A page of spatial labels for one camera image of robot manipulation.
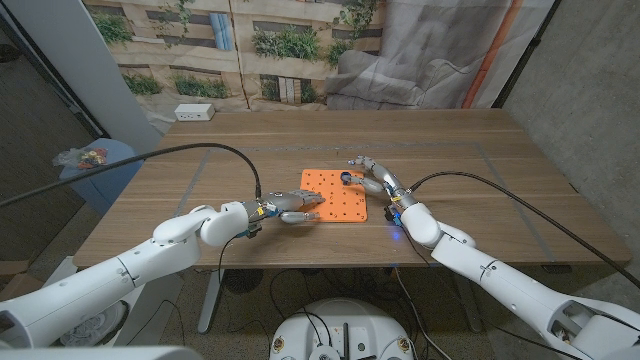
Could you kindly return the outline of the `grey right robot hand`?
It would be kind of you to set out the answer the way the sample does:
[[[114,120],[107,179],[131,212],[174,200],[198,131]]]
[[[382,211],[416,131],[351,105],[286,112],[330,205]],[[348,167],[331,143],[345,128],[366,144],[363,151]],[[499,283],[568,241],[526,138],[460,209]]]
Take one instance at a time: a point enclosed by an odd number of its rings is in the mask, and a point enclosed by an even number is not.
[[[340,174],[342,183],[344,185],[361,185],[367,192],[381,193],[385,191],[391,201],[391,204],[385,208],[385,218],[402,227],[401,215],[410,206],[417,203],[411,191],[400,182],[395,174],[371,157],[359,155],[354,160],[349,160],[348,163],[362,165],[375,177],[375,180],[343,171]]]

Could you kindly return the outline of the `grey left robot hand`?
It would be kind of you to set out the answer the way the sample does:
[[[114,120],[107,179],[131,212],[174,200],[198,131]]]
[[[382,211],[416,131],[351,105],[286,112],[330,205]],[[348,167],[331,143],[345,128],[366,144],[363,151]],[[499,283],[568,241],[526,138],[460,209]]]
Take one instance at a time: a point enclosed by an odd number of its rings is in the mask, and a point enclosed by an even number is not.
[[[255,237],[262,229],[261,222],[266,218],[277,217],[286,224],[298,224],[318,219],[320,215],[312,209],[324,203],[326,199],[309,190],[272,192],[257,200],[243,204],[248,214],[248,229],[242,236]]]

